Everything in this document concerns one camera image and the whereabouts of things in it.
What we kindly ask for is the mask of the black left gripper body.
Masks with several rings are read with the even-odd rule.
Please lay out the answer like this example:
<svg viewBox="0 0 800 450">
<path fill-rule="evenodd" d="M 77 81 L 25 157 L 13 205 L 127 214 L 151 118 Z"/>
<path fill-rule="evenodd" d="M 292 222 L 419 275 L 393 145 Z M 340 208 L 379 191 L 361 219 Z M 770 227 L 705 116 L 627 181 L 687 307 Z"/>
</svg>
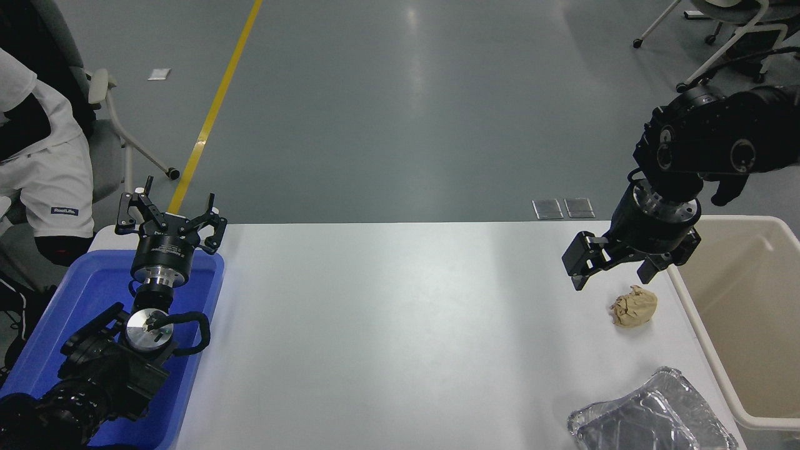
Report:
<svg viewBox="0 0 800 450">
<path fill-rule="evenodd" d="M 182 216 L 149 217 L 137 226 L 132 277 L 188 277 L 200 238 L 198 225 Z"/>
</svg>

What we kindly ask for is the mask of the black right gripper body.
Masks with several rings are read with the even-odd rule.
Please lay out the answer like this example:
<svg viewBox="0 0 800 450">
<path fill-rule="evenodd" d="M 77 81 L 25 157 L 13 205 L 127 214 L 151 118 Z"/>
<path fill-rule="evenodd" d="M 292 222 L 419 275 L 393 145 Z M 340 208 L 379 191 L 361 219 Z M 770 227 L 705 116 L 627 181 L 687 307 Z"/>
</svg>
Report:
<svg viewBox="0 0 800 450">
<path fill-rule="evenodd" d="M 691 254 L 701 242 L 695 231 L 702 208 L 691 202 L 657 202 L 654 209 L 636 199 L 621 199 L 607 232 L 609 256 Z"/>
</svg>

